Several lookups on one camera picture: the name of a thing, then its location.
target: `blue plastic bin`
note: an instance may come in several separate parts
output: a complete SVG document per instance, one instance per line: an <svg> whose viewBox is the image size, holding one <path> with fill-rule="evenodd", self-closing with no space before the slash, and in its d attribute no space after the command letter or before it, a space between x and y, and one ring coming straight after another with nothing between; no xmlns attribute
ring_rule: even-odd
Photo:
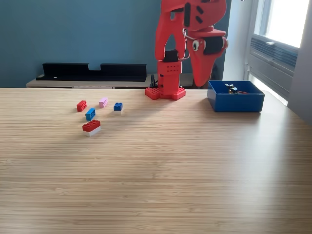
<svg viewBox="0 0 312 234"><path fill-rule="evenodd" d="M233 84L249 94L229 94L225 84ZM250 81L209 81L208 100L216 112L261 112L265 94Z"/></svg>

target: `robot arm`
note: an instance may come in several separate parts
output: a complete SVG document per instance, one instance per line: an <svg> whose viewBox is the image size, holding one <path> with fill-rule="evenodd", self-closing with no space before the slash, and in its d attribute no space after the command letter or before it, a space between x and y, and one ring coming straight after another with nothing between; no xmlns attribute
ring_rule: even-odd
<svg viewBox="0 0 312 234"><path fill-rule="evenodd" d="M204 85L211 76L215 60L228 47L226 32L213 25L226 13L226 0L185 0L184 27L189 31L187 48L192 59L194 82Z"/></svg>
<svg viewBox="0 0 312 234"><path fill-rule="evenodd" d="M158 87L147 88L146 95L152 99L175 100L185 95L185 89L179 87L179 75L186 46L192 59L195 84L202 86L210 79L215 60L228 47L226 32L213 27L225 12L226 0L162 0L155 46ZM170 35L175 37L176 50L165 51Z"/></svg>

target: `red lego brick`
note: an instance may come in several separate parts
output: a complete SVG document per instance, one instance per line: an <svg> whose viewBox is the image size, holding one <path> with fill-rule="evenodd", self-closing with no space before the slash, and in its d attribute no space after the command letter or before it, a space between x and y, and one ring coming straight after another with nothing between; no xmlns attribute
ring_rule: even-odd
<svg viewBox="0 0 312 234"><path fill-rule="evenodd" d="M82 130L84 130L85 132L91 132L95 128L98 128L99 126L101 126L100 121L92 120L92 121L88 122L87 124L83 125Z"/></svg>
<svg viewBox="0 0 312 234"><path fill-rule="evenodd" d="M77 111L81 112L87 107L87 102L86 101L81 101L80 103L77 104Z"/></svg>
<svg viewBox="0 0 312 234"><path fill-rule="evenodd" d="M179 91L176 94L172 95L173 100L179 100L180 98L184 97L186 95L186 90L182 87L179 88Z"/></svg>
<svg viewBox="0 0 312 234"><path fill-rule="evenodd" d="M145 95L153 100L157 100L160 98L160 90L159 88L146 88L145 89Z"/></svg>

